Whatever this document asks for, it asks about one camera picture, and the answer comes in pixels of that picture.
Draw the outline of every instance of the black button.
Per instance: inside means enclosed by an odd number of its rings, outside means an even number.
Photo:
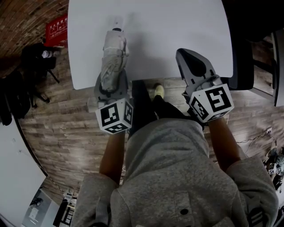
[[[182,215],[186,215],[187,213],[188,213],[188,210],[187,210],[187,209],[181,210],[181,214],[182,214]]]

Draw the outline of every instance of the black chair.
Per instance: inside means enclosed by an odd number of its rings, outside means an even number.
[[[254,60],[251,43],[231,23],[229,27],[233,51],[233,76],[222,78],[223,83],[227,83],[230,90],[250,90],[254,84],[254,66],[257,66],[271,73],[273,88],[277,86],[278,70],[275,60],[272,59],[272,66]]]
[[[44,99],[40,93],[36,90],[36,84],[38,84],[43,78],[47,77],[49,72],[57,83],[59,80],[52,73],[51,69],[56,66],[56,58],[43,58],[43,51],[56,51],[56,48],[45,47],[42,43],[37,43],[22,50],[21,64],[18,67],[24,69],[24,80],[30,94],[30,101],[33,108],[37,105],[34,104],[33,96],[37,96],[45,103],[49,103],[50,99]]]
[[[231,27],[243,38],[262,41],[274,31],[284,28],[281,0],[238,0],[229,13]]]

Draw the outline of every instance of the cable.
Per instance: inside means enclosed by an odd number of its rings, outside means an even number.
[[[239,143],[247,143],[248,141],[252,141],[252,142],[250,143],[250,145],[248,146],[247,151],[245,152],[245,154],[246,154],[246,153],[249,151],[250,147],[252,146],[253,142],[254,142],[256,139],[258,139],[258,138],[263,138],[263,137],[268,136],[268,135],[270,135],[270,134],[267,134],[267,133],[265,132],[263,135],[257,136],[257,137],[255,137],[255,138],[253,138],[253,139],[248,139],[248,140],[244,140],[244,141],[237,142],[237,143],[238,143],[238,144],[239,144]],[[273,138],[273,139],[274,139],[275,145],[276,145],[276,144],[277,144],[276,139],[275,139],[274,137],[270,137],[270,138]]]
[[[259,137],[263,138],[263,137],[268,136],[268,135],[269,135],[269,134],[264,133],[263,135],[257,136],[257,137],[255,137],[255,138],[253,138],[253,139],[248,139],[248,140],[244,140],[244,141],[241,141],[241,142],[237,142],[237,144],[240,144],[240,143],[247,143],[247,142],[249,142],[249,141],[254,141],[254,140],[258,139]]]

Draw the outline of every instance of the red sign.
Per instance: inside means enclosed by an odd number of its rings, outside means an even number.
[[[46,25],[47,47],[67,47],[67,23],[68,15],[61,16]]]

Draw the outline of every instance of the white table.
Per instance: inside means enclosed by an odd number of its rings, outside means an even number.
[[[232,77],[229,26],[221,0],[70,0],[68,47],[75,89],[95,86],[103,45],[123,17],[129,80],[180,77],[179,48],[208,58],[221,77]]]

